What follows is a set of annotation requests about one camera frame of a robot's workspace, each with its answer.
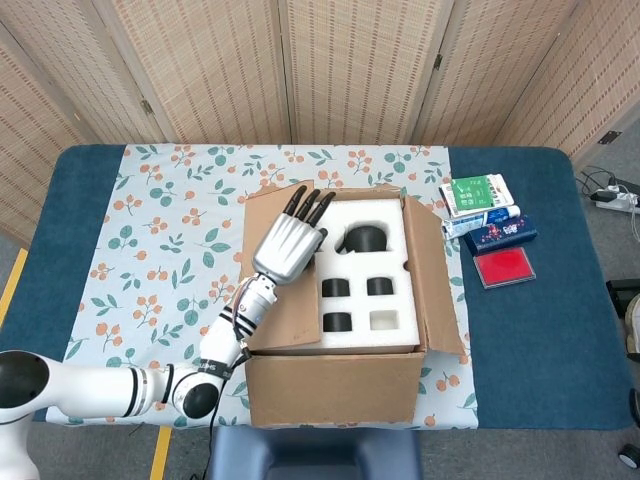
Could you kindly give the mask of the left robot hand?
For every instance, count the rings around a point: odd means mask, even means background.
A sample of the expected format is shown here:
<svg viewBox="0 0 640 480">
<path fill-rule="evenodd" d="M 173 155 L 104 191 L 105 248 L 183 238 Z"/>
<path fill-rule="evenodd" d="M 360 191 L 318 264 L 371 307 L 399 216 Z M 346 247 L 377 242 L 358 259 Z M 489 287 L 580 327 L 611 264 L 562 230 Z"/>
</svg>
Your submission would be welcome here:
<svg viewBox="0 0 640 480">
<path fill-rule="evenodd" d="M 328 235 L 317 224 L 336 194 L 330 192 L 320 197 L 319 189 L 309 194 L 306 191 L 304 185 L 295 190 L 252 258 L 254 271 L 277 286 L 295 282 Z"/>
</svg>

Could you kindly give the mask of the brown cardboard box red lids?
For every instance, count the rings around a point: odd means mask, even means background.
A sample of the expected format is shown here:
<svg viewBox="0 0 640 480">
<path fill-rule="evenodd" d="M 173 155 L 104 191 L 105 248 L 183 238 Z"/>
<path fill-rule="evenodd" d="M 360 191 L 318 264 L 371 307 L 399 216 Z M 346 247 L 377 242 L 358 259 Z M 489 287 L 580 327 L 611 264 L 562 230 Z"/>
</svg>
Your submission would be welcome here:
<svg viewBox="0 0 640 480">
<path fill-rule="evenodd" d="M 243 275 L 256 273 L 254 252 L 292 193 L 263 190 L 246 202 Z M 420 344 L 410 353 L 306 353 L 302 348 L 321 336 L 314 255 L 295 282 L 276 285 L 277 301 L 250 339 L 246 378 L 255 426 L 409 423 L 425 359 L 463 352 L 439 217 L 391 185 L 334 193 L 332 202 L 400 200 Z"/>
</svg>

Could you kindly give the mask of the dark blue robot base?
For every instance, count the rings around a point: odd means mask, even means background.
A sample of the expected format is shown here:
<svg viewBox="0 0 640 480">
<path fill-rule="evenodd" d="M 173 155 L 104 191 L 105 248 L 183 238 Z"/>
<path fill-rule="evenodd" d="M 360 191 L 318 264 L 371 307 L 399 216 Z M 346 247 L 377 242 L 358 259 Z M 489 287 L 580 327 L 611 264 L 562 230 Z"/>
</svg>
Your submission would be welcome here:
<svg viewBox="0 0 640 480">
<path fill-rule="evenodd" d="M 412 430 L 218 427 L 210 450 L 204 480 L 423 480 Z"/>
</svg>

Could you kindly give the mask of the white foam insert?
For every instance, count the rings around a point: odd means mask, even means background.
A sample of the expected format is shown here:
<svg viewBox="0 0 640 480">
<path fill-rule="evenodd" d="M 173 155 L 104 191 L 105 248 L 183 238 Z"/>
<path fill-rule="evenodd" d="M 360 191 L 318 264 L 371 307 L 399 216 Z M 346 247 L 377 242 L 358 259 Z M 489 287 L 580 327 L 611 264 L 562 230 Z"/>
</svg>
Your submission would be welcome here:
<svg viewBox="0 0 640 480">
<path fill-rule="evenodd" d="M 387 234 L 388 250 L 338 254 L 337 242 L 348 228 L 357 225 L 381 227 Z M 400 200 L 334 201 L 318 226 L 328 231 L 315 254 L 321 336 L 318 342 L 302 349 L 310 355 L 412 352 L 420 344 L 420 336 L 411 275 L 405 268 L 408 250 Z M 391 278 L 394 294 L 368 296 L 366 282 L 371 277 Z M 330 278 L 347 279 L 350 296 L 323 298 L 321 283 Z M 328 312 L 349 312 L 352 330 L 324 333 L 322 318 Z"/>
</svg>

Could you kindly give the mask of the blue white toothpaste box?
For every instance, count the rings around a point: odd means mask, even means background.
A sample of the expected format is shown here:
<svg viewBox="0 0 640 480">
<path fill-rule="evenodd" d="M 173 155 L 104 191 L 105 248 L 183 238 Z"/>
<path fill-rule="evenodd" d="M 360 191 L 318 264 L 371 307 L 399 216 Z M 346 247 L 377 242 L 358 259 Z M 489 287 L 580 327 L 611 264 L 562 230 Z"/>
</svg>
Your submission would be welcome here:
<svg viewBox="0 0 640 480">
<path fill-rule="evenodd" d="M 473 230 L 511 218 L 516 218 L 520 214 L 521 210 L 516 205 L 494 208 L 453 220 L 444 220 L 442 222 L 442 231 L 446 239 L 459 238 Z"/>
</svg>

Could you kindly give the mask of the dark blue printed box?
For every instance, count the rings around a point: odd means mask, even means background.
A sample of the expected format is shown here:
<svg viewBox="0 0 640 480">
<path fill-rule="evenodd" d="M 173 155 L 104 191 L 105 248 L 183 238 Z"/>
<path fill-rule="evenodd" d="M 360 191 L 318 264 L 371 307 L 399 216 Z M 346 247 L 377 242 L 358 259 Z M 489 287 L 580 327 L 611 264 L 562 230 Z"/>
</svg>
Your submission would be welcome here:
<svg viewBox="0 0 640 480">
<path fill-rule="evenodd" d="M 538 235 L 528 215 L 510 218 L 472 230 L 464 241 L 472 255 L 482 255 L 532 241 Z"/>
</svg>

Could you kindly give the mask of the black teapot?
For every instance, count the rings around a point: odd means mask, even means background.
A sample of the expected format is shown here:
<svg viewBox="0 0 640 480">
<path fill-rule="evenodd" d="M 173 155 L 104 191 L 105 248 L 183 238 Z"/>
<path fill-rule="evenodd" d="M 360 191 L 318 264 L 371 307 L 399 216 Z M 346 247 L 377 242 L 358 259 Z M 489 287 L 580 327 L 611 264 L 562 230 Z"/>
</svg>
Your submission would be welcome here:
<svg viewBox="0 0 640 480">
<path fill-rule="evenodd" d="M 387 234 L 376 225 L 357 225 L 348 228 L 335 247 L 338 254 L 377 253 L 387 250 Z"/>
</svg>

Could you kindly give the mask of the floral print tablecloth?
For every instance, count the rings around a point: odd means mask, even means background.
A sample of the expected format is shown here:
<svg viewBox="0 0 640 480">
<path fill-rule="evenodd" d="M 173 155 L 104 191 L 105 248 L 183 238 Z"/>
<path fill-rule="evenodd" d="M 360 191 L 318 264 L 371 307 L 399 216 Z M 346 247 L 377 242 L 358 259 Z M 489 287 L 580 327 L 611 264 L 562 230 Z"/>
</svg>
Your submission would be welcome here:
<svg viewBox="0 0 640 480">
<path fill-rule="evenodd" d="M 200 344 L 243 275 L 245 205 L 261 191 L 397 187 L 439 217 L 448 152 L 428 146 L 132 145 L 125 149 L 63 358 L 68 365 L 161 368 L 196 364 Z M 461 245 L 444 239 L 463 343 L 427 357 L 414 428 L 474 428 Z M 250 424 L 247 363 L 226 383 L 215 420 Z"/>
</svg>

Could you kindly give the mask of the woven folding screen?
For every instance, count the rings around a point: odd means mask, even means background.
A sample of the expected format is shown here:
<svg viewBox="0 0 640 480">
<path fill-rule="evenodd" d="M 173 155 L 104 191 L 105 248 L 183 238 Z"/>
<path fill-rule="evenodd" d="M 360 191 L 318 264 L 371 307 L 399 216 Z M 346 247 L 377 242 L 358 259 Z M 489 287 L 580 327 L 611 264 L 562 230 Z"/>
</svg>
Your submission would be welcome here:
<svg viewBox="0 0 640 480">
<path fill-rule="evenodd" d="M 0 232 L 87 143 L 535 145 L 640 116 L 640 0 L 0 0 Z"/>
</svg>

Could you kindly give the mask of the green booklet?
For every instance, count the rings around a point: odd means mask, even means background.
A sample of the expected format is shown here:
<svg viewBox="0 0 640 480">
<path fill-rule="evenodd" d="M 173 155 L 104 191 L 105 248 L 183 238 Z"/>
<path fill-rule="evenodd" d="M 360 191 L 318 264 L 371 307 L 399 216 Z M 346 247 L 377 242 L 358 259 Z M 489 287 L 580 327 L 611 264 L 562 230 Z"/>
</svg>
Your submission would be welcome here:
<svg viewBox="0 0 640 480">
<path fill-rule="evenodd" d="M 452 179 L 439 189 L 451 217 L 488 210 L 497 203 L 489 175 Z"/>
</svg>

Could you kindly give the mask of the red ink pad case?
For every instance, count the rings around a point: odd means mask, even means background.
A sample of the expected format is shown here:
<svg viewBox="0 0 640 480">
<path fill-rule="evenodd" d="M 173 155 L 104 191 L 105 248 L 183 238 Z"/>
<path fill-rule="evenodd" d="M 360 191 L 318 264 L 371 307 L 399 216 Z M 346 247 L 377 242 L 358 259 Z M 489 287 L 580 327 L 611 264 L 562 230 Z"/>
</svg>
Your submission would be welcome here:
<svg viewBox="0 0 640 480">
<path fill-rule="evenodd" d="M 474 264 L 485 289 L 536 279 L 535 271 L 523 247 L 478 255 L 474 258 Z"/>
</svg>

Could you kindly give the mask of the white printed packet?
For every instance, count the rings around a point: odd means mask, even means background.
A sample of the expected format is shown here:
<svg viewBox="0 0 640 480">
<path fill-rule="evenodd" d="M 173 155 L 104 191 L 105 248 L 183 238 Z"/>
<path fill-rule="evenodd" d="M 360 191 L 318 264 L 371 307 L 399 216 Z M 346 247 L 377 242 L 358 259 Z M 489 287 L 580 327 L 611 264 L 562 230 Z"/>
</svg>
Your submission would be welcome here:
<svg viewBox="0 0 640 480">
<path fill-rule="evenodd" d="M 487 182 L 495 208 L 508 207 L 514 204 L 513 196 L 501 174 L 488 174 Z"/>
</svg>

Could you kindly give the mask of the white power strip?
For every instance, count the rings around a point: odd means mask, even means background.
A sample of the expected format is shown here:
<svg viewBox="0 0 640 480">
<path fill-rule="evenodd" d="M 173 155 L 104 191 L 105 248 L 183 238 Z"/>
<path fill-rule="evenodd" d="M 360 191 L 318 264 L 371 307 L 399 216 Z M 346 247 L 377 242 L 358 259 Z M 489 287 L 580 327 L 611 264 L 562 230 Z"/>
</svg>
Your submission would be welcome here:
<svg viewBox="0 0 640 480">
<path fill-rule="evenodd" d="M 640 196 L 625 186 L 614 185 L 598 189 L 589 195 L 598 208 L 625 213 L 640 213 Z"/>
</svg>

